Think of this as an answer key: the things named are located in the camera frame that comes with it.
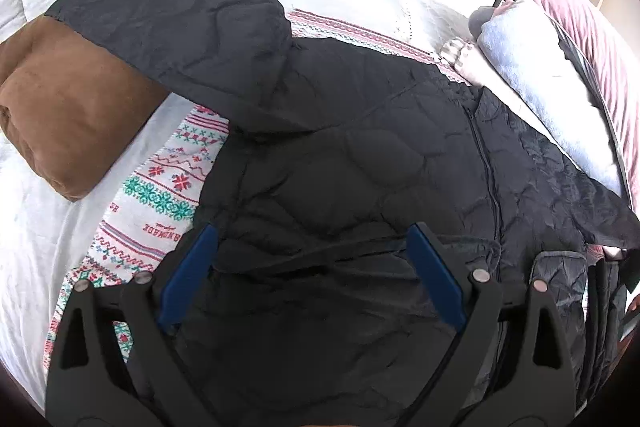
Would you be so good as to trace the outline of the black quilted jacket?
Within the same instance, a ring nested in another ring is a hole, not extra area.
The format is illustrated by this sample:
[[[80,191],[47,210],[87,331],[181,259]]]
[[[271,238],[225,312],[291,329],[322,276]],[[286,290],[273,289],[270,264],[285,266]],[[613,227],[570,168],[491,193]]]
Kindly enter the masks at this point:
[[[230,124],[218,248],[171,342],[227,426],[390,426],[454,332],[405,253],[425,223],[498,281],[548,277],[582,370],[589,245],[639,221],[485,88],[331,38],[278,0],[56,0],[50,17]]]

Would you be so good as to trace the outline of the white bed sheet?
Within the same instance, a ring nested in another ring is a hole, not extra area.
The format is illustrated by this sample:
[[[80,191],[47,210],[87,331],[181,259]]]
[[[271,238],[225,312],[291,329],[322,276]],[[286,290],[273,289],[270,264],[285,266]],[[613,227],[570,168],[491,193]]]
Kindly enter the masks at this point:
[[[422,51],[437,52],[468,22],[442,0],[279,0],[352,23]],[[1,361],[38,407],[44,403],[46,334],[64,275],[88,251],[120,184],[169,139],[192,103],[169,95],[115,162],[79,202],[58,195],[8,141],[1,142]]]

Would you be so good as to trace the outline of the patterned knit blanket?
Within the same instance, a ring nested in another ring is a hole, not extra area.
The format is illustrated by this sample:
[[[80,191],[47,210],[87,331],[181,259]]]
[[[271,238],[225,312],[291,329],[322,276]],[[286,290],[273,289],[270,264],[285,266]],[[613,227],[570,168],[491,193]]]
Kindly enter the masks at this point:
[[[286,14],[293,36],[326,38],[365,46],[387,54],[435,64],[452,81],[465,82],[435,51],[372,30],[294,10]],[[47,376],[58,324],[75,283],[96,287],[129,282],[142,271],[154,271],[184,233],[190,230],[206,176],[226,141],[228,120],[210,109],[188,103],[189,110],[165,144],[119,185],[93,234],[85,256],[62,282],[44,344]]]

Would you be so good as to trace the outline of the brown fleece garment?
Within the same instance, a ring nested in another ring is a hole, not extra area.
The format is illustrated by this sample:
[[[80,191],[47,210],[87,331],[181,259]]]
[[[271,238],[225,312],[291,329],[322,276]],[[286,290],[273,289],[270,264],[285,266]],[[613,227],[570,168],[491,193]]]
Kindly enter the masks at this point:
[[[51,17],[1,45],[1,129],[35,174],[72,202],[101,182],[167,95]]]

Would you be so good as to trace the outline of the light blue fluffy blanket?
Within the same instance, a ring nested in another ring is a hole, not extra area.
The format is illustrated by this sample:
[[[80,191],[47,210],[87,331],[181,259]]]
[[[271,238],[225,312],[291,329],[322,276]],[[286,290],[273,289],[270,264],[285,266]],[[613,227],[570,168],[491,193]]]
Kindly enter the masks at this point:
[[[625,196],[604,110],[544,10],[530,0],[516,0],[502,12],[484,6],[472,13],[469,28],[488,62],[558,147],[588,176]]]

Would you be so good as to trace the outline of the pink velvet pillow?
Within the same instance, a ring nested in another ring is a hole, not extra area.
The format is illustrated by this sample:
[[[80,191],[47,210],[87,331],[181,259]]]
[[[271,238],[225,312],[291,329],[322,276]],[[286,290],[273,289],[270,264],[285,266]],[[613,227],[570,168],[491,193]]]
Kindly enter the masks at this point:
[[[589,64],[592,84],[611,121],[629,195],[639,208],[639,59],[589,0],[532,0],[562,29]]]

